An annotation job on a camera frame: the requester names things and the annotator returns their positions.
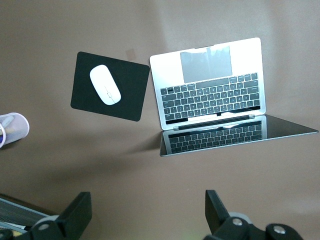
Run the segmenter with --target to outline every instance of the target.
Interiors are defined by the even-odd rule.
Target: mouse pad
[[[99,65],[109,69],[121,94],[119,102],[106,105],[90,79]],[[71,107],[121,119],[139,121],[142,114],[150,68],[147,65],[79,52],[76,58]]]

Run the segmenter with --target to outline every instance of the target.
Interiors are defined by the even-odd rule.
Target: laptop
[[[318,132],[292,132],[292,124],[300,125],[264,115],[257,37],[153,55],[150,66],[163,130],[161,156]],[[283,131],[274,126],[280,125],[290,126],[285,134],[277,134]]]

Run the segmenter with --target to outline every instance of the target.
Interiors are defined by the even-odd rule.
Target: silver bolt
[[[282,227],[282,226],[274,226],[273,230],[277,233],[277,234],[285,234],[286,230]]]
[[[242,221],[239,218],[234,218],[232,222],[236,226],[242,226]]]
[[[42,224],[41,226],[39,226],[38,229],[39,229],[39,231],[42,231],[42,230],[45,230],[47,228],[49,228],[49,224],[45,223],[45,224]]]

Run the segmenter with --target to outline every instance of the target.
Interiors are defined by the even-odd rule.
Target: cup
[[[0,148],[25,138],[29,133],[28,120],[20,113],[0,115]]]

